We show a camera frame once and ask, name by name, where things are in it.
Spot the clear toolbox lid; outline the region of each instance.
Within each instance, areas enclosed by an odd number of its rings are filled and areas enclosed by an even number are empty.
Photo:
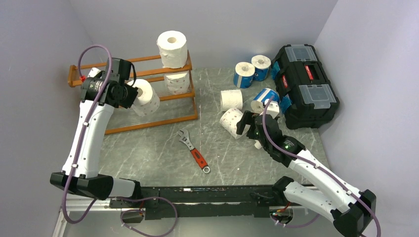
[[[336,103],[333,92],[328,84],[299,85],[305,104],[314,104],[314,109],[328,109],[330,103]]]
[[[295,61],[317,61],[316,55],[311,47],[305,46],[304,44],[292,44],[285,48],[288,60],[290,62]]]

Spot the gray marble floor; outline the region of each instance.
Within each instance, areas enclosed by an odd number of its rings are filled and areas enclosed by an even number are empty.
[[[138,180],[142,186],[274,184],[284,175],[307,183],[296,172],[273,161],[265,151],[254,148],[253,140],[246,136],[235,140],[219,124],[223,114],[220,111],[220,91],[236,88],[232,83],[233,72],[232,68],[193,70],[200,114],[198,120],[105,136],[99,173]],[[250,110],[250,102],[263,88],[275,88],[271,77],[262,82],[254,81],[250,88],[242,89],[243,110]],[[153,116],[157,113],[164,118],[187,115],[193,111],[188,102],[187,99],[162,102]],[[153,118],[156,117],[144,118],[143,121]],[[131,119],[128,115],[118,116],[116,112],[109,126],[127,121],[132,124],[132,120],[141,122],[141,119]],[[329,167],[316,129],[288,130],[284,118],[278,121],[284,134],[297,138]],[[189,131],[191,142],[206,159],[211,173],[204,174],[188,148],[179,142],[177,131],[182,128]]]

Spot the white wall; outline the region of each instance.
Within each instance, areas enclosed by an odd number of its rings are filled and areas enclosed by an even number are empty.
[[[290,42],[313,44],[337,0],[70,2],[93,42],[115,56],[159,54],[159,34],[177,30],[188,39],[194,67],[232,67],[256,54],[272,58]]]
[[[0,2],[0,236],[52,235],[62,191],[49,176],[67,158],[79,113],[68,68],[91,44],[67,0]]]
[[[320,129],[330,166],[377,195],[384,237],[419,233],[418,12],[417,0],[339,0],[315,43],[342,102]]]

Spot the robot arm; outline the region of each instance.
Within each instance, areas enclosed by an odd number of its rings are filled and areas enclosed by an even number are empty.
[[[125,84],[125,81],[129,79],[131,66],[133,67],[129,61],[112,58],[112,68],[109,69],[109,65],[106,68],[106,70],[111,70],[110,81],[87,123],[85,122],[87,113],[104,81],[100,77],[106,73],[94,68],[88,78],[83,81],[79,122],[73,145],[62,171],[51,174],[51,184],[64,189],[67,179],[70,178],[69,193],[100,200],[108,197],[133,199],[141,197],[139,182],[98,174],[100,149],[114,109],[119,106],[129,108],[138,95],[137,88]],[[86,132],[83,140],[79,141],[83,126],[86,126]],[[79,160],[77,164],[73,164],[76,146],[79,142],[82,143]],[[73,167],[75,173],[69,177]]]
[[[301,204],[332,221],[336,229],[344,236],[359,236],[359,233],[371,222],[372,217],[368,210],[351,194],[354,194],[372,211],[375,211],[376,196],[374,193],[369,190],[361,192],[356,187],[337,177],[316,160],[310,151],[298,140],[283,135],[279,129],[278,122],[269,113],[265,117],[267,131],[275,144],[282,150],[288,151],[303,159],[296,159],[286,155],[268,141],[263,130],[262,115],[245,111],[241,121],[237,124],[237,133],[242,134],[243,128],[249,124],[251,127],[247,133],[247,137],[257,140],[260,146],[275,161],[301,174],[321,191],[321,193],[317,193],[309,190],[293,179],[284,176],[272,187],[274,199]],[[349,191],[345,191],[336,180],[321,171],[321,169],[327,171],[339,182],[343,183]]]

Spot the wooden rack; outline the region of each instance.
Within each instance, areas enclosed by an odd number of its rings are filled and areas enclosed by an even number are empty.
[[[156,55],[156,56],[148,56],[148,57],[142,57],[142,58],[131,58],[131,59],[128,59],[128,61],[130,61],[132,63],[135,63],[135,62],[143,62],[143,61],[156,60],[156,59],[161,59],[161,56]],[[100,68],[100,67],[105,67],[105,66],[106,66],[106,63],[96,63],[96,64],[82,65],[81,69],[82,70],[83,69],[91,69],[93,67]],[[152,70],[147,70],[147,71],[136,72],[136,74],[137,74],[137,78],[141,78],[141,77],[145,77],[145,76],[152,76],[152,75],[158,75],[158,74],[179,73],[179,72],[186,72],[186,71],[189,72],[189,80],[190,80],[190,86],[189,86],[189,89],[186,93],[180,94],[180,95],[171,95],[171,94],[168,94],[168,93],[163,93],[163,94],[160,94],[160,95],[158,94],[158,96],[160,98],[160,101],[175,100],[175,99],[182,99],[182,98],[188,98],[188,97],[191,98],[192,99],[192,106],[193,106],[193,109],[194,109],[194,114],[193,115],[179,117],[179,118],[165,119],[165,120],[161,120],[161,121],[153,121],[153,122],[131,125],[131,126],[124,126],[124,127],[119,127],[119,128],[107,129],[105,134],[126,132],[126,131],[132,131],[132,130],[136,130],[136,129],[147,128],[147,127],[154,127],[154,126],[160,126],[160,125],[166,125],[166,124],[171,124],[171,123],[176,123],[176,122],[183,122],[183,121],[198,119],[198,111],[197,111],[197,107],[196,107],[196,103],[195,103],[195,89],[194,89],[194,84],[192,82],[192,73],[191,73],[192,62],[191,62],[191,57],[189,55],[189,52],[188,52],[188,59],[186,61],[186,65],[183,68],[177,68],[177,69],[159,68],[159,69],[152,69]],[[163,80],[165,80],[165,78],[163,76],[160,76],[160,77],[148,78],[148,79],[145,79],[145,80],[152,83],[152,82],[157,82],[157,81],[163,81]],[[79,86],[79,85],[82,84],[82,81],[80,80],[80,77],[79,77],[78,69],[75,65],[70,66],[67,82],[68,82],[68,85],[70,87],[76,87],[76,86]]]

